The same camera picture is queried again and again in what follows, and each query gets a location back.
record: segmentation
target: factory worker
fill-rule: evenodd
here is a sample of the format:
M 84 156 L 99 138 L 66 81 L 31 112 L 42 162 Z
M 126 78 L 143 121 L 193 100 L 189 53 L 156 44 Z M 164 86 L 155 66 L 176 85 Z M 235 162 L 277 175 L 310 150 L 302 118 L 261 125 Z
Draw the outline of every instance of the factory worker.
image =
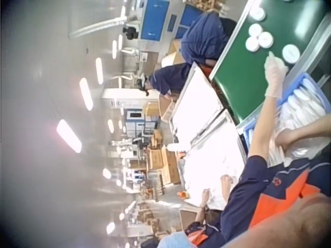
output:
M 229 175 L 221 177 L 222 194 L 226 201 L 229 198 L 232 183 L 232 178 Z M 184 231 L 175 232 L 162 238 L 158 248 L 219 248 L 224 245 L 225 240 L 221 232 L 220 215 L 218 214 L 216 218 L 203 224 L 209 197 L 209 190 L 204 190 L 200 210 L 195 217 L 195 221 Z
M 228 43 L 236 22 L 220 18 L 217 12 L 203 13 L 182 37 L 181 53 L 186 63 L 195 61 L 214 67 Z
M 149 78 L 142 74 L 137 80 L 138 89 L 146 92 L 155 89 L 167 99 L 177 100 L 184 88 L 191 66 L 187 63 L 166 66 L 156 70 Z
M 279 67 L 271 52 L 264 66 L 268 82 L 265 101 L 246 166 L 222 213 L 221 231 L 227 243 L 248 230 L 227 247 L 311 247 L 306 244 L 313 244 L 319 229 L 326 227 L 324 222 L 319 226 L 322 217 L 314 213 L 313 208 L 325 211 L 330 207 L 330 149 L 327 147 L 312 160 L 294 160 L 289 167 L 280 164 L 267 168 L 276 102 L 282 96 L 287 67 Z M 331 136 L 330 123 L 331 115 L 327 115 L 297 130 L 284 130 L 277 137 L 277 143 L 288 147 L 304 138 Z M 278 234 L 288 240 L 279 240 Z M 301 245 L 291 246 L 287 241 Z

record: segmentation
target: ceiling light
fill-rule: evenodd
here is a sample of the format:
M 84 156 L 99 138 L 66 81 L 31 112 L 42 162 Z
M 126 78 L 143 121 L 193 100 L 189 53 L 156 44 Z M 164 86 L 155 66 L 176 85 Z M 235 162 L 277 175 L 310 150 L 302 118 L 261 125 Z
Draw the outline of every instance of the ceiling light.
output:
M 101 58 L 97 58 L 95 60 L 95 66 L 97 68 L 97 77 L 98 77 L 98 82 L 99 84 L 103 83 L 103 71 L 102 71 L 102 62 Z
M 122 88 L 122 78 L 120 76 L 118 77 L 118 87 Z
M 133 76 L 130 75 L 130 77 L 128 77 L 128 76 L 124 76 L 124 75 L 122 75 L 121 78 L 122 78 L 122 79 L 126 79 L 126 80 L 132 80 L 132 79 L 133 79 Z
M 86 78 L 82 78 L 79 82 L 79 86 L 81 87 L 81 92 L 83 95 L 83 100 L 87 107 L 87 110 L 91 110 L 93 108 L 93 101 L 91 97 L 91 92 L 89 91 L 88 84 Z
M 117 52 L 117 41 L 113 40 L 113 59 L 116 58 L 116 52 Z
M 122 6 L 122 10 L 121 10 L 121 17 L 125 16 L 125 6 Z
M 108 169 L 103 169 L 102 174 L 104 177 L 106 177 L 107 179 L 111 179 L 112 178 L 112 174 L 110 173 L 110 171 Z
M 127 53 L 127 54 L 134 54 L 135 53 L 135 49 L 131 49 L 131 51 L 130 50 L 126 50 L 126 49 L 122 49 L 121 50 L 121 52 L 123 52 L 123 53 Z
M 119 220 L 122 221 L 123 219 L 124 219 L 124 214 L 121 213 L 121 214 L 119 215 Z
M 108 127 L 109 127 L 109 131 L 111 132 L 111 133 L 113 133 L 114 132 L 114 123 L 113 123 L 113 121 L 112 120 L 108 120 Z
M 119 146 L 116 147 L 116 151 L 117 151 L 117 153 L 118 153 L 119 155 L 122 153 L 122 150 L 121 150 L 121 148 L 120 148 Z
M 134 201 L 130 204 L 130 206 L 128 207 L 128 209 L 131 210 L 131 209 L 134 207 L 135 204 L 136 204 L 136 201 L 134 200 Z
M 119 35 L 118 36 L 118 49 L 122 50 L 122 46 L 123 46 L 123 36 Z
M 111 234 L 114 229 L 115 229 L 115 223 L 112 222 L 107 226 L 107 234 Z
M 62 119 L 59 121 L 56 131 L 75 152 L 81 152 L 82 143 L 65 120 Z

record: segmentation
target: white ceiling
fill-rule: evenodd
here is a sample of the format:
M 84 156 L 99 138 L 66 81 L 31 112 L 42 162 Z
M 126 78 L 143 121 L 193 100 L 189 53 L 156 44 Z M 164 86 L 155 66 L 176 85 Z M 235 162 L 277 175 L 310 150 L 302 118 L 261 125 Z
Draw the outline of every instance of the white ceiling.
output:
M 122 27 L 71 40 L 68 34 L 119 17 L 123 2 L 7 2 L 1 13 L 2 228 L 28 247 L 76 247 L 88 237 L 103 240 L 94 247 L 110 247 L 106 226 L 113 220 L 123 228 L 118 215 L 133 196 L 102 176 L 105 167 L 118 167 L 105 153 L 120 133 L 111 135 L 106 124 L 121 117 L 103 106 L 95 59 L 102 59 L 106 82 L 122 72 L 121 54 L 106 53 Z M 92 92 L 91 111 L 81 96 L 82 77 Z M 61 119 L 82 142 L 81 153 L 56 132 Z

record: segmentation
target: white container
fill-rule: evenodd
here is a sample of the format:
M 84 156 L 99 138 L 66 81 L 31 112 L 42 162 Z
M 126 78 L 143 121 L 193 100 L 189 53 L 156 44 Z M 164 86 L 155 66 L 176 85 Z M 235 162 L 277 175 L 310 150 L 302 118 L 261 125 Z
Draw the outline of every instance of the white container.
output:
M 256 37 L 249 37 L 246 40 L 246 49 L 250 52 L 256 52 L 259 49 L 259 41 Z
M 258 37 L 262 32 L 263 28 L 258 23 L 252 24 L 248 29 L 248 33 L 251 37 Z
M 270 48 L 274 44 L 274 38 L 269 32 L 263 32 L 258 38 L 259 45 L 263 48 Z
M 257 20 L 259 22 L 263 21 L 263 19 L 266 16 L 264 9 L 262 9 L 260 7 L 251 8 L 251 10 L 249 11 L 249 14 L 251 17 L 253 17 L 255 20 Z
M 284 46 L 282 55 L 287 63 L 295 64 L 300 58 L 300 51 L 295 45 L 289 44 Z

